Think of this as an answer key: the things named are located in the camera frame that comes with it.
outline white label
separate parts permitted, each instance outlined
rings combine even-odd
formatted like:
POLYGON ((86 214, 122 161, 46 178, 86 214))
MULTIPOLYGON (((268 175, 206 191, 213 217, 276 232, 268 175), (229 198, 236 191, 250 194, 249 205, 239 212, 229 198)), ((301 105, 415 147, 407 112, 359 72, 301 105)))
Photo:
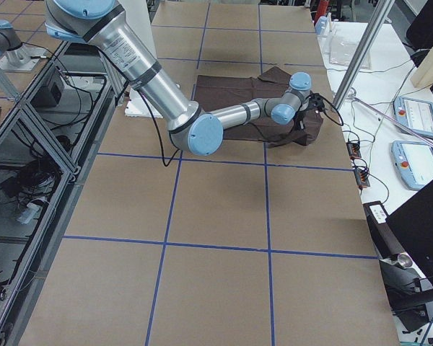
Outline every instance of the white label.
POLYGON ((111 61, 122 71, 139 60, 135 49, 130 45, 123 36, 117 37, 105 50, 111 61))
POLYGON ((404 154, 418 185, 426 185, 433 180, 433 153, 424 144, 403 144, 404 154))
POLYGON ((371 205, 370 211, 372 211, 372 215, 375 217, 378 223, 385 223, 387 219, 387 214, 383 211, 382 206, 379 205, 371 205))
POLYGON ((404 107, 406 107, 410 128, 433 133, 433 114, 430 104, 405 99, 404 107))

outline dark fabric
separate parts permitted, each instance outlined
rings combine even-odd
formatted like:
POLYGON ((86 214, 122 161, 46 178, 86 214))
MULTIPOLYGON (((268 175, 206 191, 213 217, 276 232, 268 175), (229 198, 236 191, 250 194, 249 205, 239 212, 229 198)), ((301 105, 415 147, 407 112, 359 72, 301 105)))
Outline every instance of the dark fabric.
MULTIPOLYGON (((256 98, 281 97, 289 86, 289 80, 290 75, 278 67, 269 69, 257 78, 198 76, 194 99, 204 110, 218 110, 256 98)), ((300 128, 301 119, 298 117, 287 125, 279 125, 265 117, 253 121, 263 135, 254 126, 247 124, 225 130, 224 138, 249 141, 267 141, 267 138, 269 147, 282 146, 292 141, 306 146, 318 137, 323 119, 314 110, 304 114, 303 129, 300 128)))

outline white desk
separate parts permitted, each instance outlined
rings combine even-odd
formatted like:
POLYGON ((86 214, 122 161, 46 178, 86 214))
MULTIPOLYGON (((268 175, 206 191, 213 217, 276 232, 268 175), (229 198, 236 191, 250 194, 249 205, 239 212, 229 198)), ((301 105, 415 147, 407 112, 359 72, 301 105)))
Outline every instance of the white desk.
MULTIPOLYGON (((335 22, 333 25, 336 26, 337 36, 346 37, 346 39, 350 41, 359 41, 366 27, 365 23, 335 22)), ((319 38, 321 47, 323 46, 324 40, 324 38, 319 38)), ((371 69, 362 69, 358 74, 353 87, 357 91, 357 96, 366 103, 373 104, 378 102, 390 102, 403 83, 407 73, 413 66, 412 62, 409 61, 409 54, 396 35, 395 30, 389 24, 383 25, 369 54, 371 69), (365 73, 370 71, 384 71, 406 61, 409 62, 403 64, 401 67, 386 72, 375 72, 372 74, 365 73)), ((346 67, 329 63, 329 57, 329 54, 323 49, 323 60, 325 67, 328 69, 328 78, 331 83, 331 89, 336 92, 345 72, 334 71, 331 69, 346 70, 346 67)), ((418 90, 418 88, 415 88, 412 85, 409 77, 399 95, 404 95, 416 90, 418 90)), ((410 94, 410 97, 433 102, 433 94, 430 92, 429 88, 414 92, 413 94, 410 94)), ((355 124, 359 128, 375 133, 380 124, 380 117, 367 107, 360 105, 357 102, 355 102, 353 106, 355 110, 355 124)), ((385 114, 393 116, 392 104, 376 105, 375 107, 385 114)), ((356 132, 361 140, 372 140, 370 135, 353 126, 350 101, 345 102, 340 111, 344 122, 351 126, 351 130, 356 132)), ((344 136, 345 139, 347 139, 348 133, 344 133, 344 136)), ((364 142, 361 144, 361 153, 363 158, 367 163, 371 162, 371 173, 381 179, 390 190, 390 197, 385 204, 385 208, 389 213, 392 213, 416 193, 415 191, 409 190, 404 185, 394 167, 390 147, 391 143, 396 140, 419 141, 413 136, 403 134, 397 127, 385 120, 377 133, 377 138, 372 150, 372 160, 370 159, 370 143, 364 142)), ((370 177, 370 184, 371 187, 364 189, 362 192, 362 202, 367 203, 374 200, 384 200, 386 198, 386 189, 383 185, 372 177, 370 177)), ((414 341, 417 336, 415 332, 411 334, 402 334, 401 331, 404 330, 404 326, 397 318, 395 318, 395 322, 398 327, 400 340, 414 341)), ((429 336, 433 337, 433 327, 429 336)))

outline red object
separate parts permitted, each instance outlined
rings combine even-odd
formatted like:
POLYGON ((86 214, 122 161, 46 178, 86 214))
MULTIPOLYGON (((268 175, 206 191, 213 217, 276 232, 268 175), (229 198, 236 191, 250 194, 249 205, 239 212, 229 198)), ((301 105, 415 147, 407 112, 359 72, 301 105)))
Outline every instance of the red object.
POLYGON ((319 18, 321 18, 321 16, 325 15, 328 7, 329 7, 329 0, 320 0, 318 10, 316 11, 315 24, 319 20, 319 18))

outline black monitor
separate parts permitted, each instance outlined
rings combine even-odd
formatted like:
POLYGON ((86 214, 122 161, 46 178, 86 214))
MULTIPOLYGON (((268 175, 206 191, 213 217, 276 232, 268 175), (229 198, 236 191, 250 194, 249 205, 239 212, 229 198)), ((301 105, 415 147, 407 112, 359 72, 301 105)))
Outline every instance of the black monitor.
POLYGON ((387 223, 433 285, 433 180, 388 216, 387 223))

